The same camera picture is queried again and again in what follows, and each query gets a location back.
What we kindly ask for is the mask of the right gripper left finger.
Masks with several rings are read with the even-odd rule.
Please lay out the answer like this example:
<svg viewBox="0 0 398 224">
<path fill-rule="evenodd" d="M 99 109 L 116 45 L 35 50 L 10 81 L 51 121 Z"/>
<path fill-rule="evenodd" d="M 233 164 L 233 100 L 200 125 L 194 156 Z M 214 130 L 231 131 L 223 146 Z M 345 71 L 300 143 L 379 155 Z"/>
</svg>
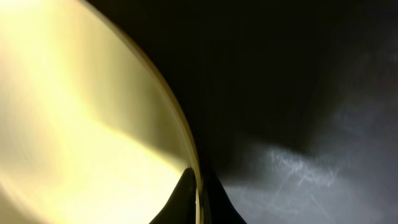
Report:
<svg viewBox="0 0 398 224">
<path fill-rule="evenodd" d="M 192 168 L 186 168 L 163 209 L 150 224 L 195 224 L 197 183 Z"/>
</svg>

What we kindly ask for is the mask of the yellow plate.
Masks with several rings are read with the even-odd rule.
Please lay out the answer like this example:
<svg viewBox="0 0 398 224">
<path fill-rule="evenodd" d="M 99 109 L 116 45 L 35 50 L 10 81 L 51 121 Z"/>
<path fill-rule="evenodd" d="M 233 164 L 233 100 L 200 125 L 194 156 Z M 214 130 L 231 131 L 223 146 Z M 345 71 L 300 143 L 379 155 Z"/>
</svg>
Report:
<svg viewBox="0 0 398 224">
<path fill-rule="evenodd" d="M 1 2 L 1 222 L 149 223 L 201 180 L 167 82 L 86 1 Z"/>
</svg>

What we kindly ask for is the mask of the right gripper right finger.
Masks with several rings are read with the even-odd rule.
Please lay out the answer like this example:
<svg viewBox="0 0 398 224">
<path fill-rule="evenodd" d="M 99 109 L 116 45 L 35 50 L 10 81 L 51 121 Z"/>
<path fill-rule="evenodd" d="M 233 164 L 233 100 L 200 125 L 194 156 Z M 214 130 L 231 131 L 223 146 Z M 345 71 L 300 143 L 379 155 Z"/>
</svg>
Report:
<svg viewBox="0 0 398 224">
<path fill-rule="evenodd" d="M 203 181 L 203 199 L 204 224 L 246 224 L 215 174 Z"/>
</svg>

